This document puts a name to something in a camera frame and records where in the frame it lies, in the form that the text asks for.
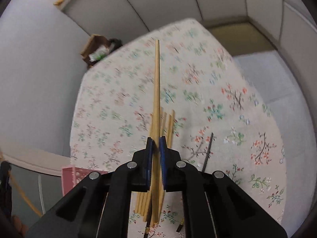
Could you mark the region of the person's left hand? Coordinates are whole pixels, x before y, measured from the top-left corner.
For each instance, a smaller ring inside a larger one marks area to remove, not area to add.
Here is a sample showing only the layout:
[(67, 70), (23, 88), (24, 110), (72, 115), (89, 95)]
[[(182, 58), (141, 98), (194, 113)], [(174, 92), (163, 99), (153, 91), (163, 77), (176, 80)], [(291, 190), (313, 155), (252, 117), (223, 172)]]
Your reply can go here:
[(20, 218), (17, 215), (13, 215), (11, 220), (14, 228), (19, 233), (19, 235), (21, 235), (21, 237), (25, 237), (29, 228), (21, 222)]

